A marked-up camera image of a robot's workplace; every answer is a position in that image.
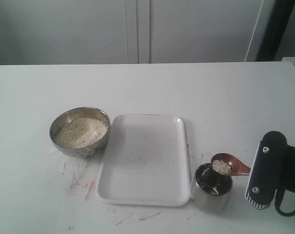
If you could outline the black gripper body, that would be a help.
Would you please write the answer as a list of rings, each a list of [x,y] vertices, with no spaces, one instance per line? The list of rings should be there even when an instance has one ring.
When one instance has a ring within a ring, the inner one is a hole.
[[[280,180],[275,195],[282,190],[295,193],[295,147],[286,143],[274,143],[274,150],[281,152],[283,159]]]

